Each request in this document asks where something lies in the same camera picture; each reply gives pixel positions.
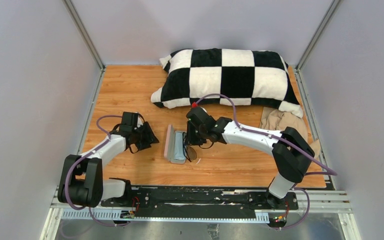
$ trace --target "wooden table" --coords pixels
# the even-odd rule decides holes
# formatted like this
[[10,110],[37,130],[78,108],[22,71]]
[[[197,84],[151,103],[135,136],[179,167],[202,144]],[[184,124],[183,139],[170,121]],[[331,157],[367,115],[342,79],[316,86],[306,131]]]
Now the wooden table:
[[[291,69],[289,72],[291,82],[298,92],[294,74]],[[169,163],[164,158],[168,125],[172,124],[175,130],[185,131],[186,113],[190,109],[187,106],[158,108],[151,103],[151,94],[163,86],[166,77],[167,73],[158,65],[107,67],[83,151],[93,148],[105,137],[95,124],[99,117],[122,115],[124,111],[141,113],[160,143],[135,154],[129,151],[119,154],[104,168],[104,179],[129,179],[134,185],[267,187],[277,174],[275,161],[268,154],[249,147],[216,143],[211,149],[204,150],[196,146],[197,159],[181,165]],[[206,105],[205,109],[215,119],[221,116],[233,117],[231,106],[212,104]],[[262,111],[261,106],[238,106],[237,120],[258,127]],[[101,121],[107,130],[113,129],[118,123],[119,118]],[[319,170],[315,164],[309,169]],[[306,176],[299,186],[324,188],[326,185],[322,176],[312,175]]]

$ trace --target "checkered pillow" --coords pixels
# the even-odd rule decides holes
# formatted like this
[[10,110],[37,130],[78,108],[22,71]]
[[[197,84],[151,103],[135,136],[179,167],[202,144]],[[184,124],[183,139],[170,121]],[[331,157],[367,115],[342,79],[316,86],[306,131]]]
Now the checkered pillow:
[[[188,106],[207,94],[223,94],[235,105],[262,105],[303,117],[288,64],[276,52],[182,49],[159,61],[168,77],[151,102],[160,108]],[[200,104],[231,105],[218,96]]]

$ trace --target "wall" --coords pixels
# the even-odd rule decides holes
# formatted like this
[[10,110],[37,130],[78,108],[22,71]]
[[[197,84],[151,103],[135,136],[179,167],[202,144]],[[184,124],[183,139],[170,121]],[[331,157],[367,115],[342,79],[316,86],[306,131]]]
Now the wall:
[[362,239],[384,239],[384,1],[343,1],[302,73]]
[[72,0],[106,64],[183,48],[272,50],[297,64],[332,0]]
[[0,1],[0,239],[39,238],[99,73],[62,1]]

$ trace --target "metal frame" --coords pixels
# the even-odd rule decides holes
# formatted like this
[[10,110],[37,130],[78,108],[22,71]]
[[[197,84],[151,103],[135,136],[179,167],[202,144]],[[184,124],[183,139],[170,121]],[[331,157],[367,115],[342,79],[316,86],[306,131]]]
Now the metal frame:
[[[90,109],[88,118],[86,121],[86,124],[84,126],[84,132],[83,136],[81,138],[78,152],[80,153],[83,144],[86,138],[87,130],[91,122],[92,113],[94,111],[96,100],[102,85],[102,81],[104,78],[105,68],[106,66],[102,62],[98,51],[96,50],[95,46],[92,43],[91,38],[89,37],[77,11],[74,7],[71,0],[62,0],[71,15],[74,23],[77,26],[77,29],[79,30],[80,34],[82,35],[90,53],[92,54],[93,58],[95,59],[96,63],[101,69],[101,75],[99,77],[99,80],[97,82],[97,86],[95,89],[94,96],[91,101]],[[301,69],[306,64],[309,56],[311,55],[311,52],[313,51],[314,47],[316,46],[318,40],[320,39],[321,35],[323,34],[326,26],[328,25],[329,21],[331,20],[332,16],[334,15],[335,11],[338,9],[338,6],[342,0],[333,0],[332,3],[329,6],[329,9],[327,10],[326,14],[323,17],[323,20],[321,21],[320,25],[318,26],[316,32],[314,33],[314,36],[312,37],[311,41],[309,42],[306,50],[304,51],[302,57],[299,60],[299,63],[296,67],[294,67],[294,74],[297,80],[297,85],[299,88],[299,92],[302,98],[302,104],[304,107],[304,110],[307,114],[307,119],[309,123],[309,127],[311,130],[311,134],[314,139],[320,139],[319,138],[319,126],[317,124],[317,121],[315,119],[315,115],[313,112],[313,108],[311,107],[311,103],[308,98],[308,90],[305,85],[305,81],[303,79],[303,76],[301,74]],[[323,148],[320,152],[320,160],[326,164],[329,165],[329,161],[327,161],[324,153]],[[330,178],[328,176],[325,177],[325,181],[327,184],[332,183],[333,188],[336,188],[335,179]],[[238,189],[234,190],[236,193],[243,193],[243,192],[256,192],[256,191],[266,191],[265,189],[241,189],[238,187]],[[307,198],[304,193],[301,191],[295,191],[296,193],[296,199],[298,201],[299,209],[298,210],[291,210],[292,213],[299,213],[301,214],[303,211],[305,211],[307,207]],[[360,233],[357,229],[356,221],[354,219],[354,214],[351,209],[351,205],[348,199],[348,196],[345,191],[338,191],[338,190],[307,190],[307,193],[310,197],[310,214],[311,213],[335,213],[338,214],[338,217],[341,222],[342,231],[345,236],[345,239],[347,240],[360,240]],[[101,205],[98,205],[94,209],[95,217],[98,220],[113,220],[117,219],[121,211],[131,211],[133,210],[132,207],[103,207]],[[132,219],[132,221],[159,221],[159,222],[212,222],[212,223],[262,223],[265,220],[265,217],[267,214],[271,213],[280,213],[283,212],[282,210],[255,210],[256,218],[242,220],[242,219],[216,219],[216,218],[210,218],[210,219],[195,219],[195,218],[152,218],[152,217],[138,217],[136,219]],[[55,195],[53,197],[48,216],[45,222],[45,225],[42,230],[42,234],[40,236],[41,240],[53,240],[58,232],[59,224],[61,219],[85,219],[88,218],[89,213],[88,212],[82,212],[82,211],[75,211],[71,209],[68,204],[60,203],[57,199],[57,192],[55,192]]]

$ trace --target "tan fabric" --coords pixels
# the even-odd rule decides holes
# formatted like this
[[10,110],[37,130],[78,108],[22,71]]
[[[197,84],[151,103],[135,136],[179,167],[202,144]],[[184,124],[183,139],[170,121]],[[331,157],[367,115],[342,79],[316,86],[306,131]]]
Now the tan fabric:
[[[308,132],[304,119],[299,118],[290,112],[283,112],[274,108],[264,107],[261,116],[261,129],[283,131],[287,127],[296,129],[308,143]],[[314,156],[317,159],[321,150],[320,141],[316,139],[310,144],[310,147],[314,151]]]

